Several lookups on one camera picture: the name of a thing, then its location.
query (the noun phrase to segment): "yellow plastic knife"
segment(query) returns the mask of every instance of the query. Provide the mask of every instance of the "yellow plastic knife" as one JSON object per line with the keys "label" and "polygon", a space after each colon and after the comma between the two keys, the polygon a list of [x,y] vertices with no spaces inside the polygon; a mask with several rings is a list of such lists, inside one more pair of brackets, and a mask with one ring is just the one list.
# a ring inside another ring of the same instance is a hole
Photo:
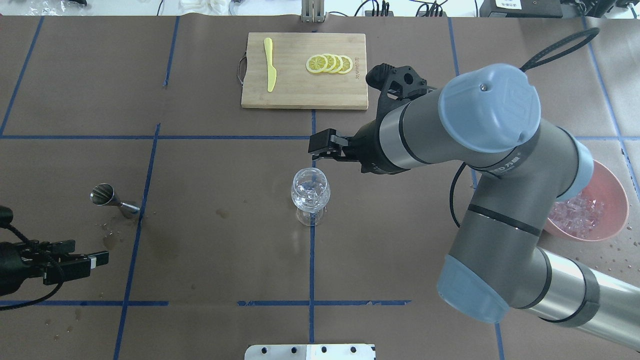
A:
{"label": "yellow plastic knife", "polygon": [[264,52],[267,54],[267,91],[272,92],[276,86],[276,77],[278,72],[273,67],[273,40],[271,38],[264,39]]}

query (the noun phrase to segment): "bowl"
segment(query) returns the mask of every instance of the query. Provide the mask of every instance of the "bowl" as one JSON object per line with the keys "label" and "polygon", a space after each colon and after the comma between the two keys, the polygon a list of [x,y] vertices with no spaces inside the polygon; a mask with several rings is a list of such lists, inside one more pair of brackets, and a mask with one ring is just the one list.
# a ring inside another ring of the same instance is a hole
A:
{"label": "bowl", "polygon": [[545,230],[558,238],[573,241],[604,241],[616,236],[627,224],[629,216],[629,202],[627,193],[618,178],[600,162],[593,160],[593,176],[582,194],[590,199],[602,201],[604,212],[600,222],[587,235],[578,238],[564,232],[547,218]]}

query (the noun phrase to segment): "sticker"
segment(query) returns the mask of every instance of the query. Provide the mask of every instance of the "sticker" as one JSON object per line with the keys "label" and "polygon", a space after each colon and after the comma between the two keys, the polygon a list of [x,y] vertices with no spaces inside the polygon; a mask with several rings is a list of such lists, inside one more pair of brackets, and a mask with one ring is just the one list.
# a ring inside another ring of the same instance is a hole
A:
{"label": "sticker", "polygon": [[503,9],[522,10],[520,0],[495,0],[495,5]]}

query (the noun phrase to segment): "cutting board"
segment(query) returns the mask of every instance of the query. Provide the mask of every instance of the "cutting board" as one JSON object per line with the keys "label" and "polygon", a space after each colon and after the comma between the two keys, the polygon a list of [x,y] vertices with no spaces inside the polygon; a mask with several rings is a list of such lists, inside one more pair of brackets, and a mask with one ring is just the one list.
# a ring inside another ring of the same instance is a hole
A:
{"label": "cutting board", "polygon": [[[267,92],[267,59],[264,39],[273,40],[276,85]],[[311,74],[307,59],[315,54],[349,56],[353,68],[347,74]],[[249,33],[243,108],[366,110],[367,46],[364,34]]]}

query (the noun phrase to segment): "gray robot arm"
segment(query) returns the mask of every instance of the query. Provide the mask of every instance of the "gray robot arm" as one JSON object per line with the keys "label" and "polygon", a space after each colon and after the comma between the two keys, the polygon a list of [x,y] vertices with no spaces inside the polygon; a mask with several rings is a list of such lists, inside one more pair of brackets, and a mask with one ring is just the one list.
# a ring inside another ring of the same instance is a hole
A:
{"label": "gray robot arm", "polygon": [[367,82],[381,90],[376,120],[351,137],[318,133],[309,153],[375,174],[449,160],[482,173],[438,281],[448,304],[489,323],[524,309],[640,350],[640,289],[536,246],[553,202],[589,183],[593,159],[541,119],[522,71],[490,65],[435,90],[410,67],[383,64]]}

